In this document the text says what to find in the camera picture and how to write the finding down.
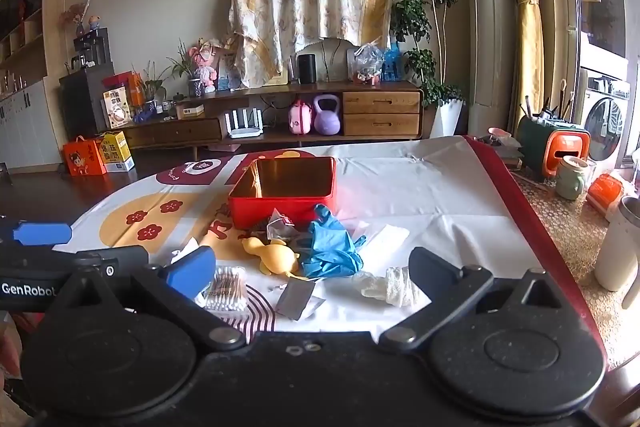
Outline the cotton swab pack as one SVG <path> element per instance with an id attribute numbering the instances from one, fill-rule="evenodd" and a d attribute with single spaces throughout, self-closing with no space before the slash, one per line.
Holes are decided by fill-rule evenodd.
<path id="1" fill-rule="evenodd" d="M 244 314 L 248 310 L 245 269 L 231 265 L 218 267 L 213 280 L 195 297 L 194 301 L 213 314 Z"/>

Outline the white lace cloth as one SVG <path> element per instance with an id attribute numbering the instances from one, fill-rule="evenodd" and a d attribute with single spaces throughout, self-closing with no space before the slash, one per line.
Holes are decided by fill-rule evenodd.
<path id="1" fill-rule="evenodd" d="M 431 299 L 409 277 L 409 268 L 388 268 L 382 277 L 359 272 L 352 277 L 362 297 L 383 301 L 396 308 L 421 308 Z"/>

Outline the yellow rubber chicken toy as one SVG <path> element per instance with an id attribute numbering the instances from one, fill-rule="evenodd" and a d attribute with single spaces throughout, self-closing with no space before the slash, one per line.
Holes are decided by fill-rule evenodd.
<path id="1" fill-rule="evenodd" d="M 241 239 L 244 251 L 259 259 L 259 270 L 266 275 L 304 279 L 299 274 L 299 254 L 281 239 L 271 239 L 268 244 L 257 237 Z"/>

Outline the silver foil sachet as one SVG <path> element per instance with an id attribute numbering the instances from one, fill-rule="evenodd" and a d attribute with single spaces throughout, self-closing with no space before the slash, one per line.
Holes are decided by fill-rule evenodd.
<path id="1" fill-rule="evenodd" d="M 298 321 L 309 303 L 314 286 L 316 286 L 314 281 L 291 277 L 276 304 L 277 314 Z"/>

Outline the pyramid tea bag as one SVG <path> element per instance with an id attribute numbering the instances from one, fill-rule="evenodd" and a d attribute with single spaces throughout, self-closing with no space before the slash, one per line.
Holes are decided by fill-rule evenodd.
<path id="1" fill-rule="evenodd" d="M 275 209 L 267 220 L 266 235 L 270 241 L 291 242 L 299 236 L 299 231 L 289 217 Z"/>

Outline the blue nitrile glove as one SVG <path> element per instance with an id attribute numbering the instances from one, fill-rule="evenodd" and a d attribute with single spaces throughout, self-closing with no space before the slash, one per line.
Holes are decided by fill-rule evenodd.
<path id="1" fill-rule="evenodd" d="M 314 206 L 314 220 L 310 222 L 310 239 L 302 254 L 300 269 L 307 279 L 335 279 L 352 277 L 363 267 L 359 249 L 367 236 L 350 236 L 340 220 L 326 205 Z"/>

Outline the orange gift box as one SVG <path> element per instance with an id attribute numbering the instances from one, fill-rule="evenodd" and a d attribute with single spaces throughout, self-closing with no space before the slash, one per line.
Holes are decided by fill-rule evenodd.
<path id="1" fill-rule="evenodd" d="M 103 176 L 106 167 L 96 139 L 78 136 L 63 146 L 63 157 L 71 176 Z"/>

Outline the yellow carton box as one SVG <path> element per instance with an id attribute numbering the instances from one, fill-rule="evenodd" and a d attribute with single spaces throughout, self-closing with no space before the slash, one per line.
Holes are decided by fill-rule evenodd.
<path id="1" fill-rule="evenodd" d="M 107 173 L 128 172 L 134 169 L 124 132 L 106 132 L 99 139 L 100 154 Z"/>

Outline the printed white tablecloth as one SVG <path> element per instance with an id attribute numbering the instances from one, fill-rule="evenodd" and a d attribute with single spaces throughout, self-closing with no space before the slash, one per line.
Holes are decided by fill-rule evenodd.
<path id="1" fill-rule="evenodd" d="M 558 248 L 498 156 L 462 136 L 424 141 L 303 147 L 303 157 L 330 156 L 336 164 L 335 214 L 367 241 L 363 268 L 382 274 L 407 264 L 424 247 L 454 265 L 481 265 L 517 279 L 544 268 L 588 326 L 594 318 Z M 247 275 L 248 312 L 234 321 L 246 335 L 260 331 L 381 334 L 407 309 L 363 297 L 337 279 L 314 290 L 311 311 L 293 321 L 276 310 L 285 281 L 267 277 L 243 251 L 245 231 L 228 205 L 233 185 L 252 156 L 187 162 L 147 176 L 105 197 L 80 216 L 66 253 L 139 245 L 158 265 L 189 241 L 212 246 L 225 265 Z"/>

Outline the snack box on cabinet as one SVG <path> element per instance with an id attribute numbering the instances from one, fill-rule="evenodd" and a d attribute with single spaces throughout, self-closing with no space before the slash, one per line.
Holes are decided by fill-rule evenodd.
<path id="1" fill-rule="evenodd" d="M 125 87 L 108 90 L 103 93 L 103 105 L 106 122 L 110 129 L 117 129 L 132 123 L 131 110 Z"/>

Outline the red metal tin box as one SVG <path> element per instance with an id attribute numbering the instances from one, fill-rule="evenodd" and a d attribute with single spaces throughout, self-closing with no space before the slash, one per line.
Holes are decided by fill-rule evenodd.
<path id="1" fill-rule="evenodd" d="M 336 161 L 331 156 L 244 160 L 228 183 L 231 219 L 240 230 L 260 225 L 273 210 L 303 229 L 316 217 L 317 205 L 337 212 Z"/>

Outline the green ceramic mug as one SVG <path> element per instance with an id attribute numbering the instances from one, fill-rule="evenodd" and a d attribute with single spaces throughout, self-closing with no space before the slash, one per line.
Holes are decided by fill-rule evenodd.
<path id="1" fill-rule="evenodd" d="M 588 162 L 566 155 L 560 160 L 555 176 L 555 193 L 567 200 L 576 200 L 585 190 Z"/>

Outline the white tumbler cup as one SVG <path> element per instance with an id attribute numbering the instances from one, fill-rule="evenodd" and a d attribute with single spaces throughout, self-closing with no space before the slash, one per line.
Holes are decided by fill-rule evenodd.
<path id="1" fill-rule="evenodd" d="M 623 298 L 623 309 L 630 308 L 639 296 L 639 256 L 639 199 L 624 196 L 612 214 L 594 267 L 594 277 L 608 291 L 619 291 L 636 273 Z"/>

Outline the green orange knife holder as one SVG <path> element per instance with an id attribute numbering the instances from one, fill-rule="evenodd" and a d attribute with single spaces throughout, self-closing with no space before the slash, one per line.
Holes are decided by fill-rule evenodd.
<path id="1" fill-rule="evenodd" d="M 518 123 L 515 135 L 520 143 L 523 164 L 538 178 L 553 178 L 564 156 L 586 160 L 591 135 L 561 119 L 542 119 L 524 116 Z"/>

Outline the white wifi router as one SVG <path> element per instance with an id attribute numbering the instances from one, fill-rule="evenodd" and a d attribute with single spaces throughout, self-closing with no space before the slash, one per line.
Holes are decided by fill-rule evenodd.
<path id="1" fill-rule="evenodd" d="M 233 109 L 224 113 L 224 125 L 232 140 L 258 138 L 264 134 L 262 111 L 256 107 Z"/>

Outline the orange container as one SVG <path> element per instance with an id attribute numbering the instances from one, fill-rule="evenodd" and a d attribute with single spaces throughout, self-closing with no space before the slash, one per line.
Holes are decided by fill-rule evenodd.
<path id="1" fill-rule="evenodd" d="M 624 195 L 624 184 L 611 173 L 601 173 L 588 188 L 586 201 L 605 216 Z"/>

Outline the wooden TV cabinet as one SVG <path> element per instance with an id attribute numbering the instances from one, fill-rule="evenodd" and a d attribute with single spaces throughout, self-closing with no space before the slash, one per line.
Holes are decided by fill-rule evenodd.
<path id="1" fill-rule="evenodd" d="M 423 134 L 423 95 L 407 81 L 352 81 L 218 91 L 176 103 L 119 130 L 130 150 L 245 144 L 413 140 Z"/>

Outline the purple kettlebell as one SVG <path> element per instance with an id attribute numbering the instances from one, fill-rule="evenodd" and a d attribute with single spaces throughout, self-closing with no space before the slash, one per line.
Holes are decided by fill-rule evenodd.
<path id="1" fill-rule="evenodd" d="M 321 102 L 332 102 L 332 109 L 323 109 Z M 314 130 L 321 135 L 337 135 L 341 131 L 340 98 L 334 94 L 320 94 L 314 98 Z"/>

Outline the yellow curtain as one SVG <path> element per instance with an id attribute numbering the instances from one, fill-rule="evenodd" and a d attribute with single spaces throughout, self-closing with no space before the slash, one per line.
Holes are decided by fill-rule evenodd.
<path id="1" fill-rule="evenodd" d="M 539 0 L 518 0 L 518 45 L 516 46 L 513 128 L 518 127 L 526 98 L 531 108 L 544 101 L 544 35 Z"/>

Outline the blue plastic item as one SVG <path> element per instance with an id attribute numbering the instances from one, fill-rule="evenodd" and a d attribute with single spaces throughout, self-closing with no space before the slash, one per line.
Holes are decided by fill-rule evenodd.
<path id="1" fill-rule="evenodd" d="M 397 42 L 392 42 L 384 51 L 382 80 L 395 82 L 402 79 L 402 53 Z"/>

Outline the pink plush doll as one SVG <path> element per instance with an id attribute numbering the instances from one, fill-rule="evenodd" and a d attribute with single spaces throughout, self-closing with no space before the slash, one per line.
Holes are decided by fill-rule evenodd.
<path id="1" fill-rule="evenodd" d="M 194 65 L 194 79 L 198 80 L 200 86 L 198 91 L 201 94 L 214 93 L 218 80 L 215 47 L 205 39 L 198 39 L 198 42 L 188 49 L 188 54 Z"/>

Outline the clear plastic bag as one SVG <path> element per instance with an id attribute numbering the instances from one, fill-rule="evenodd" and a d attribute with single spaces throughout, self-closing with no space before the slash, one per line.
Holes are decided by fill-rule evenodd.
<path id="1" fill-rule="evenodd" d="M 384 54 L 374 43 L 360 46 L 354 52 L 352 81 L 367 86 L 377 86 L 381 82 Z"/>

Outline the washing machine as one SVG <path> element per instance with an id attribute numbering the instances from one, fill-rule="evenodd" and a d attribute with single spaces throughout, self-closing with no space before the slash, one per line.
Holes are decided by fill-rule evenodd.
<path id="1" fill-rule="evenodd" d="M 590 134 L 588 159 L 599 170 L 613 170 L 622 146 L 630 84 L 588 68 L 579 69 L 576 118 Z"/>

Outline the black smart speaker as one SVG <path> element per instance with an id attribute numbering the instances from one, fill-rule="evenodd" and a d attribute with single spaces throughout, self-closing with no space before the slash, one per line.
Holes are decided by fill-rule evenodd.
<path id="1" fill-rule="evenodd" d="M 298 81 L 300 84 L 317 82 L 316 56 L 312 53 L 299 54 L 297 57 Z"/>

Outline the potted green tree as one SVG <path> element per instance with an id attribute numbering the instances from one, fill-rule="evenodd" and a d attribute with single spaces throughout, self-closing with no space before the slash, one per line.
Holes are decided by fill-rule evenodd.
<path id="1" fill-rule="evenodd" d="M 401 46 L 405 73 L 422 96 L 423 131 L 443 138 L 456 131 L 464 96 L 447 81 L 449 10 L 458 0 L 394 0 L 390 32 Z"/>

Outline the white standing air conditioner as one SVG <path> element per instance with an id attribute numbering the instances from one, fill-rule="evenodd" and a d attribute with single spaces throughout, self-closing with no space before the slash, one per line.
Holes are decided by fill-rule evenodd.
<path id="1" fill-rule="evenodd" d="M 470 0 L 469 132 L 508 125 L 515 60 L 515 0 Z"/>

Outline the wooden wall shelf unit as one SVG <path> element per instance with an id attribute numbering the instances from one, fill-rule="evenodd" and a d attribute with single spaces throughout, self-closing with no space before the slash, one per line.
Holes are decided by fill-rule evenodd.
<path id="1" fill-rule="evenodd" d="M 64 9 L 65 0 L 1 0 L 1 162 L 12 173 L 55 170 L 62 162 Z"/>

